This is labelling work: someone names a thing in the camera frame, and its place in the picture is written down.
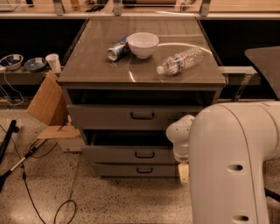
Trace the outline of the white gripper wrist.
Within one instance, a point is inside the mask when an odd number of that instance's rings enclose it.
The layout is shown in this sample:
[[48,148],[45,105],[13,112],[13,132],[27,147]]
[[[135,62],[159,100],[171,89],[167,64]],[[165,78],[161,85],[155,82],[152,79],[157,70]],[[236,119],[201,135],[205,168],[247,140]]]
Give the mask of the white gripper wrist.
[[178,165],[178,174],[180,182],[182,184],[187,184],[189,181],[189,151],[187,145],[173,145],[173,156],[176,161],[180,164]]

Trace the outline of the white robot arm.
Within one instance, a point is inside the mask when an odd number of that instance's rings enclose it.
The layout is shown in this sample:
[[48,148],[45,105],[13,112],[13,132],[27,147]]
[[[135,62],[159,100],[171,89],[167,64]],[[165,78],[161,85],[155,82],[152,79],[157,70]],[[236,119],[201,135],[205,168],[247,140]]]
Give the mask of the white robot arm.
[[263,162],[280,156],[280,102],[214,104],[166,130],[193,224],[270,224]]

